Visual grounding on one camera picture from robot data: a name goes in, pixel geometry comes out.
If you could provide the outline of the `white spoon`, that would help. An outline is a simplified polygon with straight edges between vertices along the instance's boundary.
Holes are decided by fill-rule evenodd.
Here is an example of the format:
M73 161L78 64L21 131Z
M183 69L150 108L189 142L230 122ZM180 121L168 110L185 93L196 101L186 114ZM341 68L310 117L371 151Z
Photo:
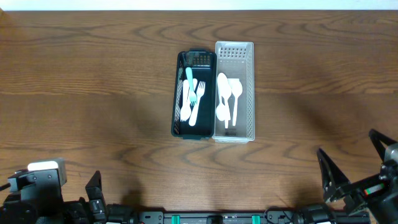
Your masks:
M231 96L231 88L229 87L229 85L222 85L220 93L224 99L224 123L225 123L225 128L227 129L229 125L229 120L231 119L229 104L228 104L228 100Z
M188 108L191 108L191 102L189 98L189 84L188 80L183 81L183 105L182 105L182 110L188 110Z
M241 82L231 86L231 91L234 96L234 110L233 110L233 126L236 125L237 113L238 113L238 98L243 92L243 86Z

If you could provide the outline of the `white fork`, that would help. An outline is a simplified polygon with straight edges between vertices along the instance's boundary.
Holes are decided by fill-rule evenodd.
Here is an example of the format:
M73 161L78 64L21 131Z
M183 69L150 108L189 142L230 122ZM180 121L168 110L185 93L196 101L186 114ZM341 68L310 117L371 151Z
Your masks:
M190 100L189 100L189 82L188 80L183 81L183 103L180 110L180 120L186 121L191 114Z
M189 125L190 126L194 126L196 124L197 121L197 116L198 116L198 109L199 109L199 105L200 105L200 100L201 97L204 95L205 93L205 82L200 81L198 84L198 88L197 88L197 102L195 103L195 106L193 107L190 119L189 119Z

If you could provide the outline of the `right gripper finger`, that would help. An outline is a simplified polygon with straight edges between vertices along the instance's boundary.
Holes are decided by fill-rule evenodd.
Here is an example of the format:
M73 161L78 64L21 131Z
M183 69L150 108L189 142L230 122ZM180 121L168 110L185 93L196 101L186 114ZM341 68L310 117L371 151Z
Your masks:
M384 135L383 133L380 133L375 129L371 129L369 131L369 138L373 143L374 147L376 148L376 151L379 154L379 157L381 158L382 161L384 161L386 155L386 148L384 147L384 144L386 146L391 146L397 143L397 141L391 139L390 137Z
M326 203L335 202L344 196L344 188L351 184L347 176L332 161L323 149L317 151L322 174L323 199Z

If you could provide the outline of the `white spoon crossed under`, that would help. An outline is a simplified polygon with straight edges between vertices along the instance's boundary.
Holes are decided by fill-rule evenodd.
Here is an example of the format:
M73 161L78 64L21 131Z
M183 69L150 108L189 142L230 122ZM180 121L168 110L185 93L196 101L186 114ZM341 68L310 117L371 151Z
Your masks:
M218 94L218 106L216 107L216 116L220 121L225 120L224 104L220 93Z

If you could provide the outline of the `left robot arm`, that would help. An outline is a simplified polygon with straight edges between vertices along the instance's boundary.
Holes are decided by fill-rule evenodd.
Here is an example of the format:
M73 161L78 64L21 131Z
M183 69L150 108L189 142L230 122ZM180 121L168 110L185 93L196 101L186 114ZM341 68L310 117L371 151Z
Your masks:
M24 169L10 176L1 186L10 190L1 206L1 223L106 223L100 171L86 185L88 201L64 201L61 176L58 169Z

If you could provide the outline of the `mint green fork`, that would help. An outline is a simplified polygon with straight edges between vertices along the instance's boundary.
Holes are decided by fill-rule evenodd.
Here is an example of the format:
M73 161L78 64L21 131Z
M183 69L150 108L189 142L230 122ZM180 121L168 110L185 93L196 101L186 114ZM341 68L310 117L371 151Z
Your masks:
M189 92L188 92L188 97L190 100L190 104L194 106L197 102L197 96L195 94L195 89L193 86L193 72L191 67L187 67L185 69L185 73L187 76L188 84L189 84Z

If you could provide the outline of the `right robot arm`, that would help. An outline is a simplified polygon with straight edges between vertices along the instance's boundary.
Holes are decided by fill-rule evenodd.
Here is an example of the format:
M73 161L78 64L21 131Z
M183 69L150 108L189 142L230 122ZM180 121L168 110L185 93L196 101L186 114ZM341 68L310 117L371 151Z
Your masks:
M325 151L317 151L324 204L297 210L294 223L397 223L397 141L372 129L369 138L382 164L378 174L351 183Z

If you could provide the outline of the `white spoon crossed top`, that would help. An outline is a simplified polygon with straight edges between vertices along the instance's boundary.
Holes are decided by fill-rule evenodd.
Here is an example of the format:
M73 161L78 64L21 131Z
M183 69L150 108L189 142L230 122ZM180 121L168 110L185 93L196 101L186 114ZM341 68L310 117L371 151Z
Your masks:
M224 73L220 73L217 77L218 89L221 97L224 99L224 105L228 105L228 98L230 96L230 89L228 87L228 79Z

